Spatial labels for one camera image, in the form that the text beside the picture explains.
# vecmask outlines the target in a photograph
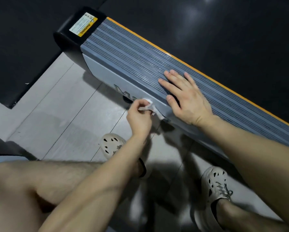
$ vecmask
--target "hand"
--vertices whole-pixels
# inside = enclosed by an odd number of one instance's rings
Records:
[[[164,75],[174,85],[161,78],[158,79],[158,82],[175,95],[180,102],[179,106],[172,95],[166,97],[176,117],[197,127],[201,127],[207,119],[214,117],[209,102],[187,72],[184,73],[185,78],[174,70],[165,71]]]
[[[140,136],[146,138],[152,127],[151,111],[138,111],[140,106],[146,106],[150,103],[145,99],[135,100],[128,110],[127,121],[131,126],[133,136]]]

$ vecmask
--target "treadmill foot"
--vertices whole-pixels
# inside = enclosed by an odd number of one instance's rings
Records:
[[[132,100],[130,100],[129,98],[127,98],[127,97],[125,97],[125,96],[123,96],[123,100],[124,100],[126,103],[128,103],[128,104],[133,103]]]

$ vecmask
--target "forearm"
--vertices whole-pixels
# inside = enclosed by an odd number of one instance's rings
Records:
[[[234,163],[245,181],[282,218],[289,218],[289,147],[212,118],[201,129]]]
[[[144,142],[144,137],[131,137],[110,160],[58,205],[40,231],[105,230],[141,155]]]

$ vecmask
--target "hairy leg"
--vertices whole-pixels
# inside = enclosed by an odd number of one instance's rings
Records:
[[[285,223],[247,212],[227,199],[218,201],[217,219],[222,227],[235,232],[289,232]]]
[[[39,197],[58,205],[103,163],[13,161],[0,163],[0,231],[38,231],[44,221]],[[140,175],[141,164],[134,174]]]

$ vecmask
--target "white sandal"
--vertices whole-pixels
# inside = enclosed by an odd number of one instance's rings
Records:
[[[211,204],[218,199],[231,199],[233,191],[227,188],[227,172],[219,167],[208,168],[201,177],[201,194],[206,202],[202,221],[208,231],[224,231],[216,221]]]
[[[101,150],[104,156],[108,159],[110,159],[124,144],[126,143],[126,140],[124,140],[122,137],[120,137],[117,134],[105,134],[101,138]],[[139,162],[141,163],[143,167],[143,173],[140,176],[140,178],[146,179],[150,176],[152,169],[148,169],[145,163],[143,162],[142,158],[139,158]]]

